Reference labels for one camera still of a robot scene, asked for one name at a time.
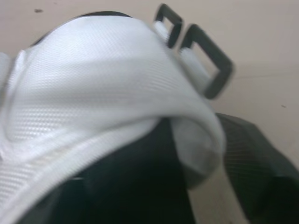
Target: white mesh fabric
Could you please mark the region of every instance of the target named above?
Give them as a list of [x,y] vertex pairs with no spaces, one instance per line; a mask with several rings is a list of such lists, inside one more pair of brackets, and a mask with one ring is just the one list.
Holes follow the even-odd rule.
[[[161,117],[176,118],[181,162],[210,172],[206,164],[214,167],[224,150],[221,126],[163,40],[139,20],[78,18],[21,51],[1,113],[0,223],[13,224],[53,187]],[[186,138],[190,131],[201,139]],[[190,161],[186,154],[202,147],[194,154],[201,160]]]

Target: beige floor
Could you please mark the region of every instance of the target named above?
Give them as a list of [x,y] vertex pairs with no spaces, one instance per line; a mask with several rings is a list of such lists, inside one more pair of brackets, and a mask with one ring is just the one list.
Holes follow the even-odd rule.
[[[216,111],[256,123],[299,167],[299,2],[164,3],[186,24],[199,24],[236,65],[234,79],[212,102]],[[57,25],[93,11],[120,11],[151,23],[159,4],[159,0],[0,0],[0,51],[15,56]],[[200,223],[246,223],[222,169],[190,195]]]

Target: plastic buckle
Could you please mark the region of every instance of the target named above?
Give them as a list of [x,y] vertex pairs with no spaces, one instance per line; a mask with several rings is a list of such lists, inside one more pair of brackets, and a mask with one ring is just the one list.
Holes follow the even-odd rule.
[[169,48],[173,48],[181,32],[183,26],[183,20],[168,5],[162,4],[158,10],[155,21],[164,22],[165,17],[173,24],[173,28],[170,32],[169,39],[167,42],[167,46]]
[[191,48],[194,42],[203,49],[214,65],[219,69],[215,78],[204,90],[204,96],[207,99],[213,99],[228,82],[231,74],[233,73],[233,63],[196,24],[192,24],[189,27],[180,48]]

